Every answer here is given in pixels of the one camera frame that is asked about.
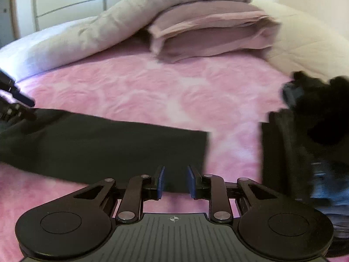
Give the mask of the grey folded blanket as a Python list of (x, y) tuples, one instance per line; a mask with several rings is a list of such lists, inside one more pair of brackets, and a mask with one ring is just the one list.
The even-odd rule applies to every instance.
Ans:
[(197, 1), (208, 0), (122, 0), (89, 23), (76, 24), (29, 47), (15, 75), (22, 80), (104, 51), (150, 24), (162, 11)]

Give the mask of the stack of dark folded clothes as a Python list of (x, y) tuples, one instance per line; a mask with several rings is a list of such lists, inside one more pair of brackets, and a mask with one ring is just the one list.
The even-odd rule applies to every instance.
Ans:
[(264, 186), (326, 214), (348, 238), (348, 78), (293, 73), (261, 124)]

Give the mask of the mauve pillow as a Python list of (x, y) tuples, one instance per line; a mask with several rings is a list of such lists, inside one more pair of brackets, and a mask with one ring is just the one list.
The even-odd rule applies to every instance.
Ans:
[(238, 50), (270, 49), (281, 24), (246, 2), (184, 3), (163, 11), (149, 25), (150, 51), (167, 63)]

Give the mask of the pink floral bedspread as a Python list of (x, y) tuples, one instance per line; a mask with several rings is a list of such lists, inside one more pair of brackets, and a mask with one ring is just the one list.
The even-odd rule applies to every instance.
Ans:
[(209, 132), (205, 170), (262, 179), (260, 122), (283, 106), (287, 77), (248, 53), (158, 62), (139, 45), (116, 46), (21, 81), (39, 108)]

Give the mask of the dark green t-shirt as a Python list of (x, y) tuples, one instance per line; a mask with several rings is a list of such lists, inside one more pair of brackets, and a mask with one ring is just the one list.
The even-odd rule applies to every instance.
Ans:
[(127, 184), (134, 176), (164, 168), (164, 189), (186, 193), (188, 166), (202, 171), (209, 135), (138, 122), (36, 109), (31, 121), (1, 121), (1, 162), (27, 172), (93, 184), (112, 178)]

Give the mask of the cream quilted duvet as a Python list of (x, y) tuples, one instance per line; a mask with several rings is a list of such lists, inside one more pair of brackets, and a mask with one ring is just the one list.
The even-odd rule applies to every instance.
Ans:
[(256, 7), (281, 23), (279, 33), (266, 60), (289, 76), (304, 71), (313, 78), (328, 81), (348, 77), (348, 40), (309, 14), (264, 0)]

